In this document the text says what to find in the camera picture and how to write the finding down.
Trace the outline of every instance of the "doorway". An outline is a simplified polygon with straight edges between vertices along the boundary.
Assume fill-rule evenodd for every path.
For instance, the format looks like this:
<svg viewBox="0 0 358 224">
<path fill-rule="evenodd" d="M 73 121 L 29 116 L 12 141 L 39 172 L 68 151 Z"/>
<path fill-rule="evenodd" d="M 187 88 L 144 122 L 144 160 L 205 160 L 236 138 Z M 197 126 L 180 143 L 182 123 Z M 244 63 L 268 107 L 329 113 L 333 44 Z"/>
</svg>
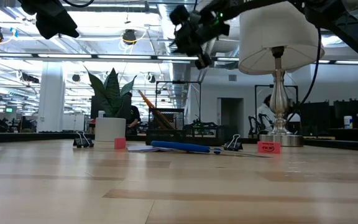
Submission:
<svg viewBox="0 0 358 224">
<path fill-rule="evenodd" d="M 225 130 L 231 130 L 230 135 L 244 136 L 244 99 L 218 98 L 218 110 L 219 125 L 227 127 Z"/>
</svg>

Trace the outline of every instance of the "white plant pot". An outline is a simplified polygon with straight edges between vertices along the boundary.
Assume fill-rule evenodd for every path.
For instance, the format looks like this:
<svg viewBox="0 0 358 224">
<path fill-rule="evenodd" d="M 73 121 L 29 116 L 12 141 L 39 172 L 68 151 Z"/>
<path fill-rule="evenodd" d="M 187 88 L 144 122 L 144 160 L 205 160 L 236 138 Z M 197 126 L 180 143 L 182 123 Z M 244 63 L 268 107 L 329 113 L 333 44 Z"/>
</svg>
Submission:
<svg viewBox="0 0 358 224">
<path fill-rule="evenodd" d="M 124 138 L 126 120 L 123 118 L 96 118 L 94 140 L 114 142 L 116 138 Z"/>
</svg>

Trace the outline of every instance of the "potted plant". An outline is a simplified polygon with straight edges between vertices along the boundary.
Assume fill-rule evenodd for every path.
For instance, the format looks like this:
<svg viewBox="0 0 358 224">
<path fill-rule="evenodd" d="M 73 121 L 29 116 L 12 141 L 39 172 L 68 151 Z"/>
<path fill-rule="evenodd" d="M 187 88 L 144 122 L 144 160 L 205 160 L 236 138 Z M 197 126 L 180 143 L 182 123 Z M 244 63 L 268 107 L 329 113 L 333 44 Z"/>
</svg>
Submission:
<svg viewBox="0 0 358 224">
<path fill-rule="evenodd" d="M 124 138 L 132 103 L 127 93 L 132 90 L 136 77 L 120 90 L 115 69 L 111 70 L 104 83 L 89 71 L 88 76 L 96 100 L 106 113 L 105 118 L 96 118 L 95 141 L 114 142 L 116 138 Z"/>
</svg>

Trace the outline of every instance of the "red label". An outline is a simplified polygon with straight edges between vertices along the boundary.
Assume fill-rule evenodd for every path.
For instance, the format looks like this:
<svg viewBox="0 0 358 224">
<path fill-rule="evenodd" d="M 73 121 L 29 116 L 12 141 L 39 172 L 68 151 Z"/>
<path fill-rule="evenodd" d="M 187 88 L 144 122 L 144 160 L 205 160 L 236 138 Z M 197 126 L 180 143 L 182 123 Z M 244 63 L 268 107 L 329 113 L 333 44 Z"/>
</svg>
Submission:
<svg viewBox="0 0 358 224">
<path fill-rule="evenodd" d="M 281 153 L 281 145 L 279 142 L 258 142 L 259 153 Z"/>
<path fill-rule="evenodd" d="M 125 148 L 126 148 L 125 138 L 116 138 L 114 140 L 114 149 L 125 149 Z"/>
</svg>

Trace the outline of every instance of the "binder clip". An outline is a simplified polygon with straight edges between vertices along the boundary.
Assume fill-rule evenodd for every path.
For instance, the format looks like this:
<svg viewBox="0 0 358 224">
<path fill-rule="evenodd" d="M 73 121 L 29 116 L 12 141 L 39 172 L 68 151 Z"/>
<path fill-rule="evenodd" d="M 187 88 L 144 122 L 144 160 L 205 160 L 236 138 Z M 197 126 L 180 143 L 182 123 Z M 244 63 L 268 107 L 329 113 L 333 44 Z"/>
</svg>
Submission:
<svg viewBox="0 0 358 224">
<path fill-rule="evenodd" d="M 233 139 L 231 140 L 231 142 L 227 142 L 225 143 L 225 145 L 223 146 L 224 150 L 227 151 L 238 151 L 240 149 L 242 149 L 242 144 L 241 142 L 237 142 L 237 140 L 240 138 L 239 134 L 235 134 L 233 135 Z"/>
<path fill-rule="evenodd" d="M 83 131 L 77 131 L 76 132 L 80 138 L 74 138 L 73 146 L 76 146 L 77 148 L 81 147 L 93 147 L 93 142 L 91 138 L 85 137 L 85 133 Z"/>
</svg>

